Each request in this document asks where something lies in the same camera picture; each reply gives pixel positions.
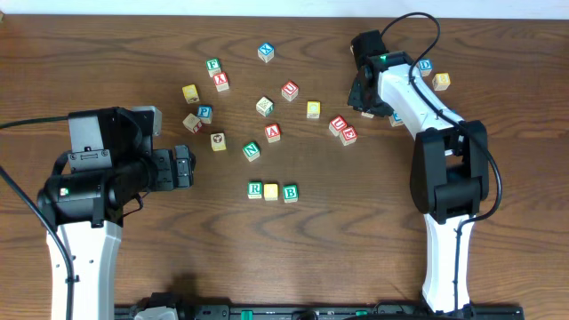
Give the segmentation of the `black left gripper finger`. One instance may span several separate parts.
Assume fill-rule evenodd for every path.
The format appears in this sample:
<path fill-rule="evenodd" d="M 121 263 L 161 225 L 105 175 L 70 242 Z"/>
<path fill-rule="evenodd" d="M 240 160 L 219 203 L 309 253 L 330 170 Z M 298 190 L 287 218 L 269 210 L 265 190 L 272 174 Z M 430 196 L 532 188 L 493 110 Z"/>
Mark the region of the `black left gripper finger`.
<path fill-rule="evenodd" d="M 187 145 L 177 145 L 174 147 L 174 152 L 177 160 L 186 159 L 195 161 L 195 155 L 190 151 Z"/>
<path fill-rule="evenodd" d="M 193 160 L 177 160 L 177 188 L 190 188 L 194 184 L 195 162 Z"/>

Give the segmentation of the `green R block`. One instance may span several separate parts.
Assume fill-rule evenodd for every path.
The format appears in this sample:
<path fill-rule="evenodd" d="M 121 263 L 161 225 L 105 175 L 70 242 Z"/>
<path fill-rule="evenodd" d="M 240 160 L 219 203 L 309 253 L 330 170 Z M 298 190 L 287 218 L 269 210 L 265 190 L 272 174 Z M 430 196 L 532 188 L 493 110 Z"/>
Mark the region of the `green R block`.
<path fill-rule="evenodd" d="M 260 181 L 251 181 L 247 184 L 247 196 L 249 199 L 263 198 L 263 184 Z"/>

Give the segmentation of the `yellow O block placed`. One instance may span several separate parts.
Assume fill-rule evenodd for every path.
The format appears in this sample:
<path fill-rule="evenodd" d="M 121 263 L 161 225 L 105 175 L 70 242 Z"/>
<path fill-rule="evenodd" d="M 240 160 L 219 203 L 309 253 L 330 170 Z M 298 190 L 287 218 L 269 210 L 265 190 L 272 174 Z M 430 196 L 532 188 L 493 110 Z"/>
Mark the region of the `yellow O block placed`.
<path fill-rule="evenodd" d="M 277 201 L 279 198 L 279 187 L 276 183 L 263 185 L 263 196 L 266 201 Z"/>

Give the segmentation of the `green B block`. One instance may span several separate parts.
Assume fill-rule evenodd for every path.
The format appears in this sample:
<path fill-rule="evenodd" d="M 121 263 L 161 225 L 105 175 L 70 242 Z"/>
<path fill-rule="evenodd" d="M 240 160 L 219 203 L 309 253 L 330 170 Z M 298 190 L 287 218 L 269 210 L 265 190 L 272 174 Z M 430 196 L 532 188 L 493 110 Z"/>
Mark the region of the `green B block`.
<path fill-rule="evenodd" d="M 283 196 L 285 203 L 295 203 L 299 200 L 299 191 L 296 185 L 283 186 Z"/>

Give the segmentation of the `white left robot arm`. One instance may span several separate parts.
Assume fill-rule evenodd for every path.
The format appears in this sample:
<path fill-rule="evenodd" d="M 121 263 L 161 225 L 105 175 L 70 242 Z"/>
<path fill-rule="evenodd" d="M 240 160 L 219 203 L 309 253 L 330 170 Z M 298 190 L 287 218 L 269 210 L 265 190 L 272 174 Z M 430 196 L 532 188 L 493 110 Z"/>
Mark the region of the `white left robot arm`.
<path fill-rule="evenodd" d="M 53 319 L 111 319 L 116 257 L 124 206 L 149 192 L 189 188 L 195 156 L 185 145 L 156 149 L 120 165 L 79 171 L 76 162 L 97 162 L 108 151 L 64 152 L 38 193 L 38 206 L 55 236 L 48 236 L 52 265 Z M 72 166 L 69 174 L 64 166 Z"/>

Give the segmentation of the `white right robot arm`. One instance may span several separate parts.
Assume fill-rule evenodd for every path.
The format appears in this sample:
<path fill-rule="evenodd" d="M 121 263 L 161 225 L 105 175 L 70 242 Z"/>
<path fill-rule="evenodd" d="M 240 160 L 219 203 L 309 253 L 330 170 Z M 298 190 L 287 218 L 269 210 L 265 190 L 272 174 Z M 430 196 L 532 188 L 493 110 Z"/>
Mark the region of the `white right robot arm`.
<path fill-rule="evenodd" d="M 422 298 L 432 313 L 459 315 L 470 303 L 469 241 L 494 166 L 486 129 L 446 107 L 407 53 L 380 49 L 353 55 L 357 76 L 348 104 L 397 117 L 414 140 L 410 191 L 427 229 Z"/>

